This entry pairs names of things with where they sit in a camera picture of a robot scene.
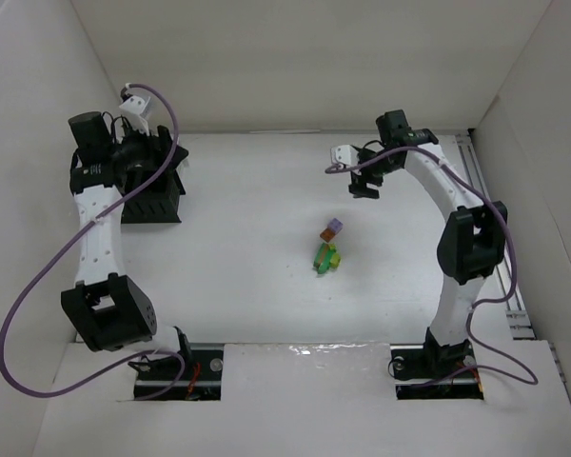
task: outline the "white cardboard wall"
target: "white cardboard wall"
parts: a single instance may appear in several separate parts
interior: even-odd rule
[[[510,209],[531,321],[571,396],[571,1],[552,2],[474,138],[491,196]]]
[[[68,118],[115,101],[69,2],[0,2],[0,326],[19,290],[77,227]],[[30,387],[50,388],[72,336],[59,291],[73,274],[65,261],[15,319],[8,365]],[[45,408],[0,376],[0,456],[31,455]]]
[[[476,127],[549,0],[72,0],[112,84],[187,130]]]

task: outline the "white table surface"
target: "white table surface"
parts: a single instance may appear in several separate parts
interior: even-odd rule
[[[134,373],[117,369],[49,401],[33,457],[571,457],[571,407],[547,343],[496,344],[539,385],[481,373],[484,401],[399,401],[386,344],[228,345],[219,402],[123,401]],[[55,386],[123,355],[71,344]]]
[[[129,276],[158,316],[193,342],[422,341],[442,287],[444,221],[403,170],[381,199],[353,199],[348,175],[328,176],[329,149],[352,134],[191,135],[182,224],[123,227]],[[462,173],[452,136],[443,150]],[[337,217],[343,260],[318,277],[320,232]],[[482,294],[499,296],[495,279]],[[491,335],[508,337],[502,307]]]

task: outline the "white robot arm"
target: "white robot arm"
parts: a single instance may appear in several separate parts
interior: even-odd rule
[[[62,292],[62,308],[93,351],[124,346],[164,349],[181,352],[186,360],[189,345],[184,333],[157,320],[152,303],[125,272],[121,223],[179,222],[177,203],[184,189],[176,169],[187,151],[177,147],[162,179],[165,189],[153,187],[98,219],[140,184],[141,175],[158,169],[171,148],[167,128],[160,127],[158,136],[148,129],[149,99],[128,94],[124,98],[121,111],[128,118],[124,118],[125,135],[120,142],[114,135],[115,121],[109,132],[99,112],[69,120],[78,144],[70,168],[70,190],[80,227],[92,220],[96,225],[80,240],[75,285]]]
[[[377,119],[380,143],[386,150],[425,143],[438,144],[428,129],[413,130],[401,110],[391,111]],[[397,169],[405,169],[414,176],[439,208],[446,227],[438,244],[438,261],[443,270],[443,288],[433,322],[427,329],[420,353],[407,354],[407,370],[396,373],[398,379],[437,378],[454,371],[466,355],[471,354],[466,331],[471,306],[496,265],[503,259],[504,235],[493,213],[472,193],[457,186],[446,176],[442,166],[449,165],[442,150],[434,148],[438,163],[415,152],[397,152],[382,160],[374,150],[341,145],[331,150],[335,167],[354,168],[349,191],[356,197],[379,198],[376,189],[383,176]],[[501,202],[494,202],[504,219],[507,210]]]

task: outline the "white panel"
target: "white panel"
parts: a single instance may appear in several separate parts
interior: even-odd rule
[[[7,0],[0,9],[0,326],[21,288],[77,227],[68,118],[113,102],[69,2]],[[7,343],[14,375],[40,390],[50,388],[72,336],[59,293],[72,284],[75,258],[24,303]],[[45,407],[0,376],[0,456],[31,455]]]
[[[501,102],[474,141],[491,198],[503,200],[509,210],[524,304],[537,334],[556,345],[571,396],[571,262],[559,227]]]
[[[476,139],[491,194],[510,207],[531,321],[571,395],[571,1],[552,2]]]
[[[74,0],[115,87],[183,129],[475,127],[549,0]]]
[[[34,457],[571,457],[571,407],[548,345],[498,346],[522,357],[539,385],[481,373],[484,401],[398,401],[388,345],[228,346],[220,402],[140,404],[119,401],[134,378],[122,367],[50,400]],[[123,355],[70,345],[56,387]]]
[[[353,199],[348,175],[324,174],[332,146],[368,139],[187,136],[183,222],[123,226],[128,275],[192,342],[422,342],[443,282],[444,221],[404,170],[385,177],[378,201]],[[441,140],[460,167],[453,137]],[[333,217],[345,224],[334,239],[343,260],[318,277],[313,258]],[[500,294],[494,278],[481,292]],[[483,312],[479,331],[509,338],[503,306]]]

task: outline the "purple cable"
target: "purple cable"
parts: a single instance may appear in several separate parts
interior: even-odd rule
[[[2,376],[4,377],[4,379],[13,388],[15,388],[16,390],[19,390],[22,393],[25,393],[26,395],[28,395],[30,397],[53,398],[53,397],[58,397],[60,395],[65,395],[66,393],[70,393],[73,390],[76,390],[77,388],[84,386],[86,383],[94,380],[95,378],[97,378],[97,377],[101,376],[102,374],[110,371],[111,369],[119,367],[120,365],[125,364],[126,362],[129,362],[130,360],[141,357],[143,355],[164,354],[164,355],[171,355],[171,356],[177,358],[178,361],[180,362],[180,371],[178,372],[178,375],[174,378],[174,380],[171,382],[171,384],[169,384],[167,387],[159,390],[158,392],[153,392],[150,395],[146,395],[144,397],[138,397],[136,399],[136,400],[150,400],[152,398],[156,398],[160,395],[163,395],[165,392],[167,392],[173,386],[175,386],[175,383],[177,383],[180,380],[180,377],[184,374],[184,371],[185,371],[184,359],[177,352],[168,351],[168,350],[143,350],[143,351],[137,352],[133,355],[129,355],[128,357],[125,357],[125,358],[119,360],[118,362],[113,363],[112,365],[109,365],[105,368],[102,368],[99,371],[91,374],[89,377],[87,377],[87,378],[83,379],[82,381],[79,381],[78,383],[75,383],[69,387],[62,388],[61,390],[55,390],[52,392],[39,392],[37,390],[33,390],[31,388],[23,386],[16,379],[14,379],[12,377],[12,375],[10,374],[9,369],[7,368],[7,363],[5,360],[5,344],[7,342],[7,333],[9,332],[10,324],[12,323],[12,320],[15,317],[15,313],[17,312],[19,307],[21,307],[21,304],[26,299],[26,297],[31,292],[31,290],[55,266],[55,264],[57,262],[59,262],[59,260],[66,254],[66,252],[68,252],[78,242],[78,240],[80,240],[83,236],[85,236],[85,234],[89,230],[91,230],[93,228],[93,226],[95,226],[95,224],[97,224],[97,221],[99,219],[106,217],[108,214],[110,214],[116,208],[118,208],[121,205],[124,205],[125,202],[127,202],[131,198],[135,197],[138,193],[140,193],[142,190],[144,190],[150,184],[152,184],[163,173],[163,171],[165,171],[165,169],[168,167],[169,163],[171,162],[171,159],[173,158],[173,154],[175,153],[175,150],[178,146],[178,135],[179,135],[179,133],[178,133],[179,132],[178,120],[175,116],[175,112],[173,112],[173,108],[171,107],[171,105],[165,99],[165,97],[163,95],[161,95],[157,90],[155,90],[155,89],[153,89],[153,88],[151,88],[145,84],[130,84],[130,85],[128,85],[128,89],[144,89],[144,90],[147,90],[148,92],[153,94],[156,98],[161,100],[163,105],[165,105],[165,108],[167,109],[169,116],[171,117],[171,122],[173,123],[173,135],[174,136],[173,136],[173,140],[171,142],[171,149],[169,150],[169,153],[167,154],[165,162],[163,162],[161,167],[159,167],[154,172],[154,174],[152,176],[150,176],[142,185],[140,185],[138,188],[132,190],[130,193],[125,195],[123,198],[121,198],[120,200],[118,200],[117,202],[115,202],[114,204],[112,204],[108,208],[104,209],[102,212],[100,212],[97,215],[97,217],[95,218],[95,220],[90,221],[88,224],[86,224],[84,227],[82,227],[78,231],[78,233],[76,233],[71,238],[71,240],[69,240],[61,249],[59,249],[59,251],[55,254],[55,256],[49,260],[47,265],[45,267],[43,267],[40,270],[40,272],[38,274],[36,274],[36,276],[34,276],[34,278],[30,281],[30,283],[21,291],[21,293],[19,294],[19,296],[17,297],[15,302],[12,304],[12,307],[10,308],[9,312],[7,313],[7,317],[5,318],[4,323],[2,324],[2,327],[0,328],[0,373],[2,373]]]
[[[473,341],[474,343],[476,343],[478,346],[481,346],[485,349],[488,349],[492,352],[495,352],[496,354],[499,354],[502,357],[505,357],[506,359],[514,362],[515,364],[520,366],[522,369],[524,369],[531,376],[531,380],[528,380],[528,379],[524,379],[520,376],[517,376],[515,374],[508,373],[507,371],[502,370],[500,368],[489,367],[486,365],[470,365],[470,366],[460,368],[460,369],[450,373],[449,375],[444,376],[443,378],[432,379],[430,381],[427,381],[426,383],[418,384],[415,386],[416,387],[434,386],[438,383],[441,383],[443,381],[447,381],[451,378],[454,378],[455,376],[459,376],[461,373],[464,373],[464,372],[469,371],[471,369],[479,369],[479,368],[497,372],[497,373],[502,374],[504,376],[507,376],[509,378],[515,379],[516,381],[520,381],[521,383],[524,383],[524,384],[536,386],[539,383],[539,380],[538,380],[537,376],[535,375],[535,373],[533,372],[533,370],[531,370],[531,368],[529,368],[526,364],[524,364],[523,362],[518,360],[513,355],[510,355],[506,352],[503,352],[502,350],[499,350],[497,348],[489,346],[487,343],[483,343],[472,332],[472,318],[473,318],[474,311],[476,310],[476,308],[478,306],[484,304],[484,303],[503,303],[503,302],[508,301],[516,293],[516,285],[518,284],[518,263],[516,260],[516,251],[514,250],[514,240],[512,239],[512,234],[510,233],[510,230],[509,230],[507,224],[505,223],[505,220],[503,219],[502,215],[499,213],[497,208],[495,208],[495,205],[493,205],[493,203],[488,198],[486,198],[484,195],[482,195],[479,191],[475,190],[469,184],[467,184],[451,168],[447,167],[446,165],[441,165],[440,158],[436,154],[428,151],[427,149],[416,148],[413,146],[404,146],[401,148],[394,148],[394,149],[390,149],[390,150],[384,149],[376,157],[368,160],[367,162],[363,162],[361,164],[358,164],[354,167],[345,167],[342,164],[333,164],[330,167],[328,167],[327,169],[325,169],[325,172],[327,174],[349,173],[350,171],[363,169],[363,168],[368,167],[372,164],[376,164],[377,162],[383,160],[385,157],[388,157],[392,154],[397,154],[399,152],[407,152],[407,151],[418,152],[419,154],[422,154],[425,157],[428,157],[433,162],[435,162],[436,164],[441,166],[444,173],[446,173],[446,175],[451,180],[453,180],[454,182],[459,184],[465,190],[473,193],[478,198],[480,198],[482,200],[482,202],[486,205],[486,207],[489,208],[491,210],[491,212],[493,213],[493,215],[495,216],[495,219],[497,220],[497,222],[498,222],[499,226],[501,227],[503,234],[505,236],[505,243],[507,244],[507,250],[508,250],[508,253],[510,256],[510,264],[511,264],[511,271],[512,271],[510,289],[509,289],[509,291],[507,291],[507,293],[502,298],[483,298],[481,300],[478,300],[474,304],[472,304],[471,312],[467,316],[467,321],[465,322],[465,329],[467,330],[467,334],[469,335],[469,339],[471,341]]]

